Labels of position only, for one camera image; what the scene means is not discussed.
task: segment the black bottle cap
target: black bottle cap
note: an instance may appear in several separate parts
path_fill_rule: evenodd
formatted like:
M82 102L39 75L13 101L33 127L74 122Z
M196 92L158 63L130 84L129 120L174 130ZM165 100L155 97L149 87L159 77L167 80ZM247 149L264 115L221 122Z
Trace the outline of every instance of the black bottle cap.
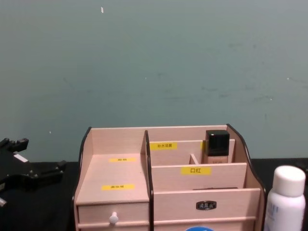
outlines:
M226 130L208 130L205 139L208 156L229 155L230 134Z

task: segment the black edge trim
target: black edge trim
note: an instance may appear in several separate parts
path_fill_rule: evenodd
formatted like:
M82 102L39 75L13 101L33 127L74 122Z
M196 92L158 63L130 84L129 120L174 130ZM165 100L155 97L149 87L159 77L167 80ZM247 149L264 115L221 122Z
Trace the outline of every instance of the black edge trim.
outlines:
M71 219L73 219L71 222L74 222L74 230L76 230L76 226L75 226L75 216L74 216L74 197L75 197L75 193L76 193L76 189L77 186L79 184L79 180L80 180L80 173L81 173L81 165L82 165L82 156L83 156L83 146L85 144L86 138L88 137L88 134L90 132L90 130L92 129L92 127L88 127L86 134L83 136L82 141L81 141L81 145L80 145L80 149L79 149L79 159L78 159L78 175L77 175L77 181L75 183L75 186L73 188L73 195L72 195L72 202L71 202Z
M148 130L144 132L146 141L146 153L147 153L147 164L148 164L148 182L150 190L150 204L149 204L149 216L150 216L150 231L154 231L154 191L153 191L153 180L152 180L152 165L151 165L151 153L150 153L150 140Z
M250 169L251 169L251 172L252 172L252 174L255 176L255 178L257 179L257 181L260 183L260 185L261 185L262 188L263 188L264 203L265 203L265 205L264 205L264 211L263 211L263 218L262 218L262 230L263 230L263 229L264 229L264 220L265 220L266 203L267 203L265 186L264 186L262 180L261 180L261 179L259 178L259 176L257 175L257 173L256 173L256 171L255 171L255 169L254 169L254 167L253 167L253 165L252 165L252 163L251 163L249 150L248 150L248 148L247 148L247 144L246 144L246 142L245 142L243 136L242 136L234 127L232 127L230 124L227 124L227 126L228 126L231 130L233 130L233 131L236 133L236 135L238 135L238 137L241 139L241 141L242 141L242 143L243 143L243 145L244 145L245 151L246 151L246 156L247 156L247 160L248 160L248 164L249 164L249 167L250 167Z

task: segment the white bottle cap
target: white bottle cap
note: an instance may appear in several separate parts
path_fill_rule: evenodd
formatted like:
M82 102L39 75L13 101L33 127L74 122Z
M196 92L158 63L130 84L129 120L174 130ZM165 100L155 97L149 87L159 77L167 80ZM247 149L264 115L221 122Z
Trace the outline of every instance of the white bottle cap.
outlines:
M273 190L283 196L298 197L304 193L305 173L294 166L280 166L275 169Z

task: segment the wooden compartment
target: wooden compartment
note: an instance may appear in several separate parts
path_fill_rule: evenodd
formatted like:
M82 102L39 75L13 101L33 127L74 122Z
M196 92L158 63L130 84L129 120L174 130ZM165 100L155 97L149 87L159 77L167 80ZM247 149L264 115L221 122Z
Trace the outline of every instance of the wooden compartment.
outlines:
M207 130L230 133L226 164L202 164ZM74 195L78 231L262 231L265 191L230 125L89 128ZM215 202L212 209L199 202ZM109 217L117 212L113 225Z

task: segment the blue label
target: blue label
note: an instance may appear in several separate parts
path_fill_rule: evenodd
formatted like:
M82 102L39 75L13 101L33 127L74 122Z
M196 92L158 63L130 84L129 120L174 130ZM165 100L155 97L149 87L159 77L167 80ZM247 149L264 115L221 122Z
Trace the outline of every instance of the blue label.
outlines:
M206 228L206 227L191 227L188 228L186 231L214 231L212 229Z

